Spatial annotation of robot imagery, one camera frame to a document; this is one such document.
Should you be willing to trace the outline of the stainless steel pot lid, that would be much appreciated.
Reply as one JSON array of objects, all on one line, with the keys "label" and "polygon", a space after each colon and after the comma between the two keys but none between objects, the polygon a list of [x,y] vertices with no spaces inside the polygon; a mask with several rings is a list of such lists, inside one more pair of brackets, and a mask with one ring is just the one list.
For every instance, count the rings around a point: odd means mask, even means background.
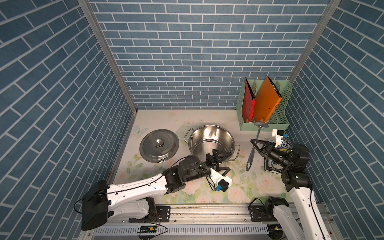
[{"label": "stainless steel pot lid", "polygon": [[170,130],[159,129],[148,133],[141,141],[141,157],[150,163],[170,160],[178,151],[180,140]]}]

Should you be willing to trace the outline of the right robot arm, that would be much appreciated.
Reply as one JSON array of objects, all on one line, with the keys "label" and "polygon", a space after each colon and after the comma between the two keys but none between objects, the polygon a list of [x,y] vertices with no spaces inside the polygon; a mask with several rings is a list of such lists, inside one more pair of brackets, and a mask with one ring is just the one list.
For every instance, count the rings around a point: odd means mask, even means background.
[{"label": "right robot arm", "polygon": [[279,222],[288,240],[330,240],[331,234],[316,203],[312,180],[305,172],[310,160],[309,149],[302,144],[294,144],[283,152],[268,141],[252,139],[251,143],[265,160],[283,167],[281,179],[294,201],[301,222],[298,223],[293,217],[290,205],[283,198],[268,197],[265,202],[266,215]]}]

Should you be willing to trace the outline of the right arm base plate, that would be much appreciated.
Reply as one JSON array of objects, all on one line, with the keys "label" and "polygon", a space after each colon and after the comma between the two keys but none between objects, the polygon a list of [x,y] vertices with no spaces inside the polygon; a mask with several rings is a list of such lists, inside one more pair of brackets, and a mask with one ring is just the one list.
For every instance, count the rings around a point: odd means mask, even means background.
[{"label": "right arm base plate", "polygon": [[252,222],[278,222],[273,215],[274,208],[278,206],[262,206],[262,205],[251,205],[248,206]]}]

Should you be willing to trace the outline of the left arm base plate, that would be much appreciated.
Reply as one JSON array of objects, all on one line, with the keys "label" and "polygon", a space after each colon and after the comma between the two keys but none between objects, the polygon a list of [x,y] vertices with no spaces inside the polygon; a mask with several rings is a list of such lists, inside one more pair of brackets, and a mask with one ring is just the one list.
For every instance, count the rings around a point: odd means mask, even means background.
[{"label": "left arm base plate", "polygon": [[155,206],[150,207],[149,213],[141,218],[129,218],[129,223],[168,223],[170,221],[171,207],[169,206]]}]

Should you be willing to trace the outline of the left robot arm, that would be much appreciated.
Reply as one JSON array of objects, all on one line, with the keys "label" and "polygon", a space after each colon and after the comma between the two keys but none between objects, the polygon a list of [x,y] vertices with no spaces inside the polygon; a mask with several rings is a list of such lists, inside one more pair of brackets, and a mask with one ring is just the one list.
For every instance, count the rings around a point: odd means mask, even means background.
[{"label": "left robot arm", "polygon": [[81,198],[81,230],[88,231],[104,225],[109,218],[128,217],[151,220],[158,214],[155,196],[176,193],[187,183],[205,178],[213,191],[226,192],[232,185],[227,176],[229,167],[220,167],[231,153],[214,149],[202,162],[189,155],[154,177],[120,185],[108,185],[105,180],[95,183]]}]

